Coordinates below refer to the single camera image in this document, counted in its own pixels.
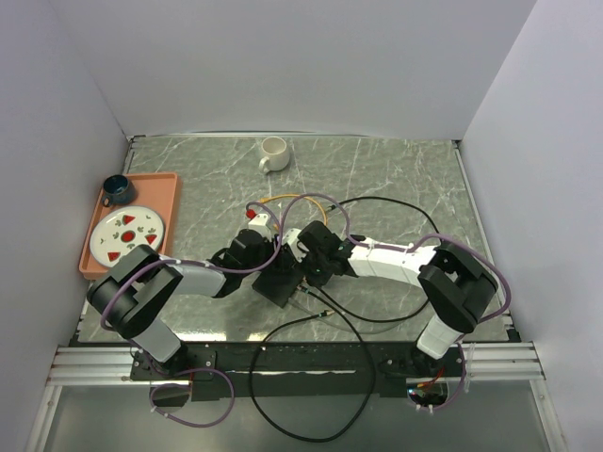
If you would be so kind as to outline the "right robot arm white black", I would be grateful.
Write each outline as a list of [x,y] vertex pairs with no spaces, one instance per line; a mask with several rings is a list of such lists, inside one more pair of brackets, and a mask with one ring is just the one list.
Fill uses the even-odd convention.
[[314,221],[297,235],[299,259],[310,285],[324,286],[334,275],[381,278],[423,290],[434,314],[416,340],[414,369],[432,375],[448,349],[475,330],[498,283],[472,249],[437,234],[438,246],[387,244],[360,235],[339,238]]

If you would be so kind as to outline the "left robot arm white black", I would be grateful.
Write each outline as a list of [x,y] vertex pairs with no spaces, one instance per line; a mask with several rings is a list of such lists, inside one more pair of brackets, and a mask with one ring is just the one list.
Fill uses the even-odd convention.
[[180,261],[139,245],[92,284],[87,301],[101,315],[103,329],[147,352],[155,370],[174,379],[187,366],[187,346],[159,319],[171,296],[182,292],[221,299],[255,272],[254,290],[275,304],[285,303],[302,280],[289,245],[277,235],[266,238],[244,229],[201,262]]

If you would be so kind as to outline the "black network switch box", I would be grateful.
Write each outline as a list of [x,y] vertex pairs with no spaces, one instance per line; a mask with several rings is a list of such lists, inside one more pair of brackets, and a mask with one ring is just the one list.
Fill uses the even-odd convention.
[[279,308],[284,308],[302,282],[303,274],[296,268],[267,268],[252,284],[252,289]]

